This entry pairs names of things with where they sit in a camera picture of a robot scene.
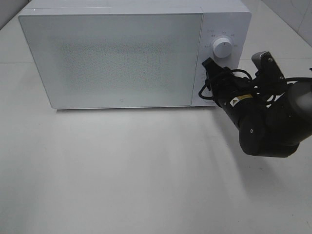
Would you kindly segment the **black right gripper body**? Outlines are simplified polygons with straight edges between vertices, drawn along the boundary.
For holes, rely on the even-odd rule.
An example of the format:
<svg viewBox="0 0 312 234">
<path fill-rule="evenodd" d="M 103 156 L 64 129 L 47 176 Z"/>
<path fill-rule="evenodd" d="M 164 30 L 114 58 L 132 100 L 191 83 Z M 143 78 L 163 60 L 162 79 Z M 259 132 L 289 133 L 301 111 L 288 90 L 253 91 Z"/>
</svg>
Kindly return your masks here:
<svg viewBox="0 0 312 234">
<path fill-rule="evenodd" d="M 228 75 L 217 79 L 206 79 L 206 90 L 211 94 L 206 99 L 213 99 L 219 107 L 237 105 L 256 106 L 254 79 L 245 70 L 230 69 Z"/>
</svg>

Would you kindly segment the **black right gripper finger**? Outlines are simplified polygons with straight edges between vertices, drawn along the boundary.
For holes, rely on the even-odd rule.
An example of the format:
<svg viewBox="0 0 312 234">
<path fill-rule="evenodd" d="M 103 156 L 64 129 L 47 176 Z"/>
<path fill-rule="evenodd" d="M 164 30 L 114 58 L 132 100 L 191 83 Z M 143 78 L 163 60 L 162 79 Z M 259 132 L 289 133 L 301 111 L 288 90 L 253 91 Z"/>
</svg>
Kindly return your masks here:
<svg viewBox="0 0 312 234">
<path fill-rule="evenodd" d="M 228 75 L 228 70 L 220 67 L 212 58 L 202 62 L 206 72 L 206 79 L 217 79 Z"/>
</svg>

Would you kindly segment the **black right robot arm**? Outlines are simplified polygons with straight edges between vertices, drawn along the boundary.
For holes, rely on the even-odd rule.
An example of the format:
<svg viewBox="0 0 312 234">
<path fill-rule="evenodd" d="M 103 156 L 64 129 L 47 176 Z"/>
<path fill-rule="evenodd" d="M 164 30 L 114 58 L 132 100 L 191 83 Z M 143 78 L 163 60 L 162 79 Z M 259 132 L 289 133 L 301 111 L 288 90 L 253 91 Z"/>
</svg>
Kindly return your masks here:
<svg viewBox="0 0 312 234">
<path fill-rule="evenodd" d="M 288 157 L 312 134 L 312 80 L 286 78 L 269 52 L 252 56 L 254 77 L 219 66 L 212 58 L 203 89 L 239 131 L 239 144 L 252 156 Z"/>
</svg>

